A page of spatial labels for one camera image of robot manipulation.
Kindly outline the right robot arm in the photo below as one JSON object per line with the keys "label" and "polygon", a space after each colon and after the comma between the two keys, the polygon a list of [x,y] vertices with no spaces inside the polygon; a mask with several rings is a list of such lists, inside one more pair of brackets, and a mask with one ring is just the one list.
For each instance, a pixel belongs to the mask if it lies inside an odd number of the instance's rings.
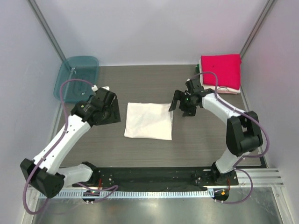
{"label": "right robot arm", "polygon": [[262,131],[255,112],[239,110],[214,90],[204,89],[199,80],[188,79],[186,91],[175,90],[169,111],[179,108],[184,117],[196,115],[197,108],[210,111],[226,125],[226,150],[211,166],[215,184],[225,184],[241,159],[263,144]]}

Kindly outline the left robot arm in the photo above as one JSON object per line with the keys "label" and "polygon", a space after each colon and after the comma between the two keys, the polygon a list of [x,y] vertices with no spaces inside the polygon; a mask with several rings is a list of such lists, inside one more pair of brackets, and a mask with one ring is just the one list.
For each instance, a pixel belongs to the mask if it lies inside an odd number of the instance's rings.
{"label": "left robot arm", "polygon": [[68,168],[60,165],[76,142],[93,126],[121,121],[117,95],[99,88],[87,101],[75,104],[62,129],[48,146],[32,160],[24,159],[21,170],[29,184],[47,198],[55,197],[63,187],[83,183],[95,186],[100,169],[89,162]]}

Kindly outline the white t-shirt red print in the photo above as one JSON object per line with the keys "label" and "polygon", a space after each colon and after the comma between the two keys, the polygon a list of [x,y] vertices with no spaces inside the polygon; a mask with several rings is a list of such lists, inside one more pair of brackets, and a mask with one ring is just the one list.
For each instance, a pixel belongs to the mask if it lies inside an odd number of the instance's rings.
{"label": "white t-shirt red print", "polygon": [[124,136],[172,140],[173,111],[170,103],[128,103]]}

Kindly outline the teal plastic bin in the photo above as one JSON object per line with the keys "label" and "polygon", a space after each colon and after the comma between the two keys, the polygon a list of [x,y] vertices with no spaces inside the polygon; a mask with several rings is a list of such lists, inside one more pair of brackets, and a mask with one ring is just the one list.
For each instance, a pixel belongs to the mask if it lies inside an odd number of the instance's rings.
{"label": "teal plastic bin", "polygon": [[[80,79],[96,84],[99,74],[99,61],[93,56],[73,56],[61,64],[54,87],[54,97],[60,99],[60,86],[67,80]],[[72,81],[63,86],[63,100],[76,103],[87,100],[93,93],[91,86],[83,81]]]}

